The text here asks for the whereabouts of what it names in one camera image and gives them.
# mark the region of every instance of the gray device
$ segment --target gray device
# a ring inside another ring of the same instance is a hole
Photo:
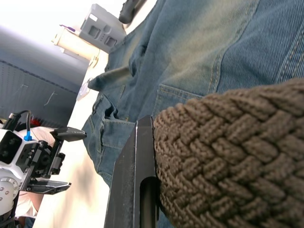
[[[93,4],[81,26],[79,37],[106,53],[126,36],[123,24],[98,4]]]

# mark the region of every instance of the brown braided belt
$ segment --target brown braided belt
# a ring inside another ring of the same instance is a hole
[[[154,126],[173,225],[304,227],[304,79],[191,99]]]

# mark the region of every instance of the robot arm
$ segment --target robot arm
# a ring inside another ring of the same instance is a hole
[[[60,173],[65,158],[60,153],[63,141],[82,140],[86,133],[74,128],[50,132],[55,138],[52,147],[46,141],[34,141],[28,135],[22,139],[13,130],[17,126],[11,114],[8,124],[0,129],[0,228],[14,221],[18,192],[29,191],[55,194],[68,189],[71,183],[51,181],[50,176]]]

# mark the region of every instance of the denim jeans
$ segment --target denim jeans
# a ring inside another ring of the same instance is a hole
[[[304,75],[303,0],[158,0],[113,47],[83,130],[110,185],[136,120],[190,98]],[[170,227],[163,214],[158,227]]]

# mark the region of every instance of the white cylinder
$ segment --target white cylinder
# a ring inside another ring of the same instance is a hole
[[[88,60],[91,60],[93,56],[97,56],[100,51],[99,48],[89,44],[63,26],[61,26],[60,31],[56,34],[52,42]]]

